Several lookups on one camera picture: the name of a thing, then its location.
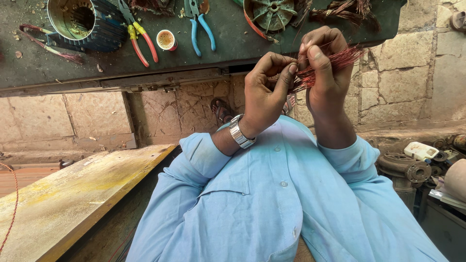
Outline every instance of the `hand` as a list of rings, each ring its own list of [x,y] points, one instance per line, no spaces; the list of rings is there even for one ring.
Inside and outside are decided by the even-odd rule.
[[[299,48],[299,70],[311,65],[315,70],[315,85],[306,91],[306,104],[315,121],[345,117],[343,105],[350,86],[353,66],[332,72],[327,57],[342,51],[347,43],[337,28],[321,27],[305,34]]]
[[[265,54],[245,78],[246,108],[238,125],[246,138],[253,139],[275,123],[293,86],[297,60],[272,52]]]

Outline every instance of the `paper cup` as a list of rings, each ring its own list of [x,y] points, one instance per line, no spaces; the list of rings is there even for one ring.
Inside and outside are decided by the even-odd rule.
[[[163,50],[173,51],[178,47],[178,42],[172,32],[162,30],[157,34],[157,45]]]

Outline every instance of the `yellow stained wood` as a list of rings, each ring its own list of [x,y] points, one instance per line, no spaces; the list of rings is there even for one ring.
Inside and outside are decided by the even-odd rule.
[[[98,153],[20,189],[0,262],[57,260],[176,145]],[[0,238],[16,194],[0,198]]]

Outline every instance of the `red-handled pliers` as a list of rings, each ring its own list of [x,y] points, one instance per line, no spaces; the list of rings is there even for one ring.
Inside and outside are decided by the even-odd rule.
[[[146,40],[147,44],[149,45],[149,48],[151,49],[152,57],[154,58],[154,62],[158,62],[157,52],[155,51],[154,44],[152,43],[152,40],[149,37],[149,35],[147,34],[147,32],[144,30],[144,28],[142,26],[140,26],[134,20],[134,17],[131,14],[130,8],[128,7],[128,5],[125,2],[123,2],[123,0],[118,0],[118,4],[120,6],[120,11],[123,14],[123,17],[128,22],[128,33],[130,34],[131,43],[133,44],[133,47],[134,47],[134,50],[136,51],[137,56],[139,56],[139,59],[141,59],[141,62],[146,67],[149,67],[149,63],[144,58],[144,56],[141,53],[141,50],[139,49],[139,46],[137,44],[137,36],[136,36],[136,31],[135,30],[137,30],[140,34],[142,34],[142,36]]]

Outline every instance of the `wristwatch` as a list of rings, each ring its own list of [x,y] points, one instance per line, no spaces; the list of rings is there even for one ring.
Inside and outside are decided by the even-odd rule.
[[[238,121],[243,118],[244,114],[237,115],[233,117],[230,122],[230,134],[233,139],[240,145],[241,148],[248,148],[256,142],[256,138],[247,139],[243,133],[241,133],[240,127],[238,126]]]

